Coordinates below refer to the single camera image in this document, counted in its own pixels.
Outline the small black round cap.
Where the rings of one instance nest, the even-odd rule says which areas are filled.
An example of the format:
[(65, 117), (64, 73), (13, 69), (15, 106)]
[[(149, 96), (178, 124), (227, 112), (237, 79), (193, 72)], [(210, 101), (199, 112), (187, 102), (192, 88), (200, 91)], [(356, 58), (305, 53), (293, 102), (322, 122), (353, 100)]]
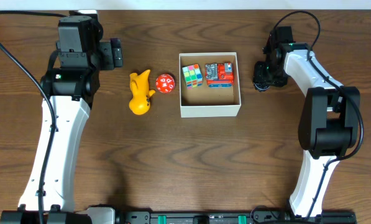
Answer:
[(262, 85), (260, 83), (255, 83), (254, 87), (259, 92), (267, 91), (270, 88), (269, 85)]

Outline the red toy fire truck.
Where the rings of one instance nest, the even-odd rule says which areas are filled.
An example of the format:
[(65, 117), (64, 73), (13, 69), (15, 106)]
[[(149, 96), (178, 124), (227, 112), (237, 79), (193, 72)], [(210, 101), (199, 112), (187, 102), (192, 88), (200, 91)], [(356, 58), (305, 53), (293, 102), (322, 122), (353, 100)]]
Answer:
[(234, 84), (231, 62), (210, 63), (205, 65), (205, 77), (210, 88), (229, 88)]

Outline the yellow rubber duck toy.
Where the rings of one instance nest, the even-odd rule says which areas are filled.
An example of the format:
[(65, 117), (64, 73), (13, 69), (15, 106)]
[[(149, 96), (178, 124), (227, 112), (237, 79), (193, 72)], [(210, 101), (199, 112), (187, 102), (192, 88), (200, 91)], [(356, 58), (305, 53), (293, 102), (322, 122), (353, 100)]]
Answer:
[(151, 107), (150, 99), (155, 94), (155, 90), (150, 89), (149, 75), (150, 70), (145, 70), (141, 74), (131, 73), (129, 75), (132, 93), (129, 108), (136, 115), (146, 114)]

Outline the red polyhedral die ball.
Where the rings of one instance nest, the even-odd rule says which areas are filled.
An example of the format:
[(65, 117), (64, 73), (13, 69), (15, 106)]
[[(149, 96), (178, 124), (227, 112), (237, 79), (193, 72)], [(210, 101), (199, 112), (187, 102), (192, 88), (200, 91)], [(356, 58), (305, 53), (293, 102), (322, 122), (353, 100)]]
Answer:
[(155, 86), (159, 92), (169, 93), (175, 89), (175, 80), (171, 75), (164, 73), (157, 77)]

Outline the multicoloured puzzle cube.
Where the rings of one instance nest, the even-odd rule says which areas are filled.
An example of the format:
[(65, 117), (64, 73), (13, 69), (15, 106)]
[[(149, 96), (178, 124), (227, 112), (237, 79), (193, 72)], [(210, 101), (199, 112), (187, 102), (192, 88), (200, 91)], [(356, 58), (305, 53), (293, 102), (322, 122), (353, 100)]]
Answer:
[(203, 84), (203, 76), (197, 63), (182, 67), (181, 70), (187, 89), (196, 88)]

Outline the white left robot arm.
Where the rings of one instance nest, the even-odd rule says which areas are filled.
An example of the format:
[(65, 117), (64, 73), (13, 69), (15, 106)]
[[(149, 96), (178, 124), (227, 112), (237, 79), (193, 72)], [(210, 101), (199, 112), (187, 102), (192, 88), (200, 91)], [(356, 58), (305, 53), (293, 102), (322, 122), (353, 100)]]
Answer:
[(73, 186), (99, 73), (123, 65), (121, 42), (102, 40), (96, 10), (70, 11), (59, 18), (59, 40), (39, 83), (43, 120), (32, 172), (17, 209), (3, 211), (0, 222), (119, 223), (119, 214), (109, 205), (77, 212)]

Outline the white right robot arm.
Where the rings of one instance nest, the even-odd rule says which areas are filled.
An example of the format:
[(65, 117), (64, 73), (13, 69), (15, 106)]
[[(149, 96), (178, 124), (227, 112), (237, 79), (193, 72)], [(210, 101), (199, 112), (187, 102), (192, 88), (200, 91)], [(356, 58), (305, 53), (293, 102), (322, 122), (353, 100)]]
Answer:
[(303, 163), (288, 201), (292, 215), (304, 219), (320, 216), (332, 173), (362, 132), (359, 90), (333, 79), (308, 44), (293, 40), (290, 26), (270, 32), (263, 54), (265, 61), (254, 67), (255, 89), (283, 87), (292, 78), (305, 96), (298, 125)]

